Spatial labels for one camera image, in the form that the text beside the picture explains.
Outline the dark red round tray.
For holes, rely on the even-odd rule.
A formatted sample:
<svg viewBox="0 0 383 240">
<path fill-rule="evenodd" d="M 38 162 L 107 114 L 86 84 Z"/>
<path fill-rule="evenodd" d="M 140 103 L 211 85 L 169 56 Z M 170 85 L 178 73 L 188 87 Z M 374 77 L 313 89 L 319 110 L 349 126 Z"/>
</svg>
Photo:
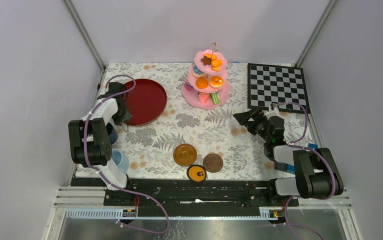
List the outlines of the dark red round tray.
<svg viewBox="0 0 383 240">
<path fill-rule="evenodd" d="M 168 96 L 164 87 L 154 80 L 139 78 L 135 82 L 135 88 L 128 92 L 125 101 L 131 114 L 131 119 L 126 124 L 143 126 L 162 115 L 167 106 Z"/>
</svg>

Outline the orange pancake stack toy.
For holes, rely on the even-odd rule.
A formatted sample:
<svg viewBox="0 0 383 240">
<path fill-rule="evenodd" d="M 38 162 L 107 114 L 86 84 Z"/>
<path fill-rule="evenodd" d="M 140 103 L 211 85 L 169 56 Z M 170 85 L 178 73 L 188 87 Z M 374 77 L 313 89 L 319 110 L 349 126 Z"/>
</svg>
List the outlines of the orange pancake stack toy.
<svg viewBox="0 0 383 240">
<path fill-rule="evenodd" d="M 225 80 L 221 76 L 212 76 L 209 79 L 209 85 L 214 89 L 221 88 L 225 83 Z"/>
</svg>

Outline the orange round cookie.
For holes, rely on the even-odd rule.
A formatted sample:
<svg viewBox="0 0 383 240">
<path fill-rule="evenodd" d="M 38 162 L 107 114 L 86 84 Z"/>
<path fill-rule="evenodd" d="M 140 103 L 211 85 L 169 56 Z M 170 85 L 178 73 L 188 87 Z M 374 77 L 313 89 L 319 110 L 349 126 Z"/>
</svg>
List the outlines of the orange round cookie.
<svg viewBox="0 0 383 240">
<path fill-rule="evenodd" d="M 209 86 L 209 82 L 205 77 L 199 77 L 195 81 L 195 85 L 198 89 L 205 89 Z"/>
</svg>

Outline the orange flower cookie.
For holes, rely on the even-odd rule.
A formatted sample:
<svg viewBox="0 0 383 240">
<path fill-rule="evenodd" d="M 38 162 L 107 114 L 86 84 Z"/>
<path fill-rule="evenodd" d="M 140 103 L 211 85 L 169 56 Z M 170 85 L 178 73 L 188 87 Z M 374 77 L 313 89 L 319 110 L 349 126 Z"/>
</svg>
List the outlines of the orange flower cookie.
<svg viewBox="0 0 383 240">
<path fill-rule="evenodd" d="M 212 68 L 219 68 L 219 67 L 221 67 L 223 65 L 223 62 L 222 62 L 222 60 L 220 60 L 220 59 L 213 59 L 212 61 L 211 61 L 211 66 L 212 66 Z"/>
</svg>

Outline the blue frosted donut toy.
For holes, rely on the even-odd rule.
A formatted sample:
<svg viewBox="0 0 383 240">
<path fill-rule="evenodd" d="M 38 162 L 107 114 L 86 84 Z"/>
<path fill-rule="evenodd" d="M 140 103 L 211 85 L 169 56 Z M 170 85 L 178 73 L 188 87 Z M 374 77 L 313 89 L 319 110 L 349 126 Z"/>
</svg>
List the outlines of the blue frosted donut toy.
<svg viewBox="0 0 383 240">
<path fill-rule="evenodd" d="M 192 75 L 196 78 L 204 78 L 207 74 L 203 71 L 201 71 L 196 65 L 192 68 Z"/>
</svg>

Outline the brown star cookie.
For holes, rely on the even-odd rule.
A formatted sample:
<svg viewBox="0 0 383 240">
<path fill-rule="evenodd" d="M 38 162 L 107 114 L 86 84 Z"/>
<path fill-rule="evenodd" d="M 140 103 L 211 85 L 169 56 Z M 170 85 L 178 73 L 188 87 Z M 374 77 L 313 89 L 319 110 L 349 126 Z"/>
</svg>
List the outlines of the brown star cookie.
<svg viewBox="0 0 383 240">
<path fill-rule="evenodd" d="M 211 65 L 212 60 L 210 58 L 206 58 L 203 56 L 203 58 L 200 59 L 200 61 L 203 63 L 204 66 Z"/>
</svg>

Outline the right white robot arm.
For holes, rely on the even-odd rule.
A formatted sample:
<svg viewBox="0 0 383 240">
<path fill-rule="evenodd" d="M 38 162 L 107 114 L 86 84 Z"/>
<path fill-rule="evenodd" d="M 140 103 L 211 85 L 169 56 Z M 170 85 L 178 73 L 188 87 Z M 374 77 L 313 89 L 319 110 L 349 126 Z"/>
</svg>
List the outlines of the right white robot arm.
<svg viewBox="0 0 383 240">
<path fill-rule="evenodd" d="M 344 192 L 344 183 L 331 151 L 288 143 L 285 140 L 285 120 L 276 108 L 264 112 L 260 107 L 235 113 L 233 117 L 247 131 L 260 136 L 265 156 L 280 167 L 291 167 L 291 177 L 271 179 L 266 199 L 279 206 L 286 197 L 329 199 Z"/>
</svg>

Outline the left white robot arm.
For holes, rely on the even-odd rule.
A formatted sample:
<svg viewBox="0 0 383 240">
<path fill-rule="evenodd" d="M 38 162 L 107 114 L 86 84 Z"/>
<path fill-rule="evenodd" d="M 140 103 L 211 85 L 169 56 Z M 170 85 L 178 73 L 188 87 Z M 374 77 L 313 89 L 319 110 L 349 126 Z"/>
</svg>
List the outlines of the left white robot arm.
<svg viewBox="0 0 383 240">
<path fill-rule="evenodd" d="M 72 161 L 99 174 L 107 189 L 116 191 L 115 199 L 124 206 L 134 201 L 135 193 L 126 187 L 128 176 L 112 159 L 112 144 L 106 126 L 111 121 L 120 126 L 132 119 L 126 100 L 135 86 L 135 81 L 109 83 L 108 91 L 98 97 L 95 106 L 83 118 L 68 123 Z"/>
</svg>

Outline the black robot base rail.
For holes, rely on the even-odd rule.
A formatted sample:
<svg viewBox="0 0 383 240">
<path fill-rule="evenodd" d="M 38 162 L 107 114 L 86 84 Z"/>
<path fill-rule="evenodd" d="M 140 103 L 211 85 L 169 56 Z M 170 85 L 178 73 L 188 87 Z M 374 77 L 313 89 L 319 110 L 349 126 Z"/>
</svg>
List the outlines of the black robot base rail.
<svg viewBox="0 0 383 240">
<path fill-rule="evenodd" d="M 139 217 L 257 217 L 261 207 L 282 209 L 288 197 L 276 195 L 268 181 L 133 178 L 128 192 L 106 190 L 103 204 L 133 207 Z"/>
</svg>

